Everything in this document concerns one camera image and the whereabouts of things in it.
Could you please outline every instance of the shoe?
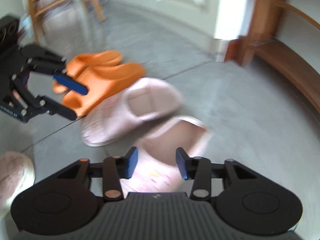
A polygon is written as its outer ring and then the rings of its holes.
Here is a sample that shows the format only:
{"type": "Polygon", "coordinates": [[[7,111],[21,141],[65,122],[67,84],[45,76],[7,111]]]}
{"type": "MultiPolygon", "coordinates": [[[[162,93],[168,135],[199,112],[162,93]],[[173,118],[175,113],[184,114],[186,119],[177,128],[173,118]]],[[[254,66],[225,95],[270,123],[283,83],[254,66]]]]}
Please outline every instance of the shoe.
{"type": "MultiPolygon", "coordinates": [[[[68,76],[76,79],[89,66],[117,66],[123,60],[123,56],[117,50],[108,50],[101,53],[79,54],[66,66],[68,76]]],[[[57,94],[68,91],[68,88],[53,81],[53,91],[57,94]]]]}
{"type": "Polygon", "coordinates": [[[134,144],[138,163],[131,179],[121,179],[128,192],[172,192],[182,183],[176,149],[190,157],[202,156],[211,138],[206,126],[190,116],[176,116],[151,130],[134,144]]]}
{"type": "Polygon", "coordinates": [[[125,63],[114,67],[90,66],[77,78],[88,88],[82,96],[70,91],[62,99],[62,104],[74,110],[77,116],[84,116],[98,104],[127,87],[145,75],[145,69],[138,63],[125,63]]]}
{"type": "Polygon", "coordinates": [[[35,169],[30,158],[16,152],[0,157],[0,218],[9,212],[15,197],[34,181],[35,169]]]}
{"type": "Polygon", "coordinates": [[[181,104],[180,92],[169,83],[141,78],[105,99],[84,118],[82,140],[89,146],[110,144],[142,123],[174,112],[181,104]]]}

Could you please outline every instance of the curved wooden shelf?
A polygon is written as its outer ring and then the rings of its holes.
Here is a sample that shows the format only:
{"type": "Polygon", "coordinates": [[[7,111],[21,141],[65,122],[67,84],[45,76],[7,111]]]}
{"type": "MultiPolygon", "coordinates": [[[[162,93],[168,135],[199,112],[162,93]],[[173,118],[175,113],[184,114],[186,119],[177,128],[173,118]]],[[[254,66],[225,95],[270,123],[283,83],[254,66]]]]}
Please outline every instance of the curved wooden shelf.
{"type": "Polygon", "coordinates": [[[294,84],[320,112],[320,75],[311,65],[276,39],[250,48],[294,84]]]}
{"type": "Polygon", "coordinates": [[[299,15],[301,18],[305,19],[308,23],[312,24],[315,28],[320,30],[320,24],[316,22],[314,19],[312,19],[310,16],[306,15],[304,12],[300,11],[296,7],[286,3],[283,0],[272,0],[276,6],[279,6],[283,9],[293,11],[297,15],[299,15]]]}

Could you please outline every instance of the pair of orange slippers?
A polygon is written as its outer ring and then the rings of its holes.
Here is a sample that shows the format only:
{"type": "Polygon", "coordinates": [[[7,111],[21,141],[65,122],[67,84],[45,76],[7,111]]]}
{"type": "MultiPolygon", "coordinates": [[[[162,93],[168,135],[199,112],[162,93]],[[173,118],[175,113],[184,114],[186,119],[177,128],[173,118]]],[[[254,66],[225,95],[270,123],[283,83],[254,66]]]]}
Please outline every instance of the pair of orange slippers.
{"type": "MultiPolygon", "coordinates": [[[[84,116],[104,99],[121,92],[145,75],[140,64],[129,62],[119,65],[122,60],[123,56],[117,50],[74,57],[66,66],[67,74],[85,85],[89,92],[83,96],[70,91],[61,103],[74,110],[77,116],[84,116]]],[[[53,91],[64,93],[68,88],[53,81],[53,91]]]]}

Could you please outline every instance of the tile grout line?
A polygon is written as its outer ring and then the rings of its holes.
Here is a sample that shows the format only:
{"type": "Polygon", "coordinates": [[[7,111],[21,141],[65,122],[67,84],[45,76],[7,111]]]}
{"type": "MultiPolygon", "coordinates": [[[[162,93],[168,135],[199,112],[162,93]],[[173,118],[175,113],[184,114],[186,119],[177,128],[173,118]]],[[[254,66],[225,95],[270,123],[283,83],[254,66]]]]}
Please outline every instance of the tile grout line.
{"type": "Polygon", "coordinates": [[[53,135],[53,134],[55,134],[55,133],[57,133],[57,132],[61,131],[62,129],[64,129],[64,128],[68,127],[69,125],[71,125],[71,124],[73,124],[73,123],[75,123],[75,122],[77,122],[77,121],[79,121],[79,120],[80,120],[80,119],[82,119],[82,118],[83,118],[83,116],[82,116],[82,117],[80,117],[78,120],[75,120],[75,121],[73,121],[73,122],[71,122],[71,123],[67,124],[66,126],[64,126],[64,127],[60,128],[60,129],[58,129],[58,130],[56,130],[56,131],[52,132],[51,134],[49,134],[49,135],[45,136],[44,138],[40,139],[39,141],[37,141],[37,142],[35,142],[35,143],[33,143],[33,144],[31,144],[30,146],[28,146],[27,148],[25,148],[25,149],[21,150],[20,152],[21,152],[21,153],[23,153],[23,152],[27,151],[27,150],[28,150],[28,149],[30,149],[32,146],[34,146],[34,145],[36,145],[36,144],[38,144],[38,143],[42,142],[43,140],[47,139],[47,138],[48,138],[48,137],[50,137],[51,135],[53,135]]]}
{"type": "Polygon", "coordinates": [[[199,67],[201,67],[201,66],[203,66],[203,65],[205,65],[205,64],[212,63],[212,62],[215,62],[215,61],[216,61],[215,59],[212,59],[212,60],[210,60],[210,61],[206,61],[206,62],[200,63],[200,64],[195,65],[195,66],[193,66],[193,67],[190,67],[190,68],[181,70],[181,71],[179,71],[179,72],[177,72],[177,73],[175,73],[175,74],[172,74],[172,75],[169,75],[169,76],[167,76],[167,77],[165,77],[165,78],[162,78],[162,80],[167,80],[167,79],[169,79],[169,78],[178,76],[178,75],[180,75],[180,74],[182,74],[182,73],[188,72],[188,71],[190,71],[190,70],[199,68],[199,67]]]}

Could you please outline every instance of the baseboard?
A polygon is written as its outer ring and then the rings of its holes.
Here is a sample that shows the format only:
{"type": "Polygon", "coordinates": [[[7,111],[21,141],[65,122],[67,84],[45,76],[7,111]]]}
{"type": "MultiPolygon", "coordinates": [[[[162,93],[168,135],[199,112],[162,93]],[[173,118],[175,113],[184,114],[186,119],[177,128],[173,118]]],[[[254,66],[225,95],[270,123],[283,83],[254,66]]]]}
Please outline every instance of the baseboard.
{"type": "Polygon", "coordinates": [[[180,23],[170,17],[167,17],[163,14],[159,14],[154,11],[149,11],[144,8],[140,8],[133,5],[128,5],[127,3],[124,3],[123,1],[119,0],[108,0],[112,3],[114,6],[118,6],[124,9],[129,9],[130,12],[139,14],[145,18],[154,20],[156,23],[164,27],[170,32],[173,32],[186,40],[190,41],[194,45],[196,45],[198,48],[203,50],[206,53],[215,55],[219,51],[220,46],[220,39],[214,39],[210,37],[209,35],[192,28],[191,26],[187,26],[183,23],[180,23]]]}

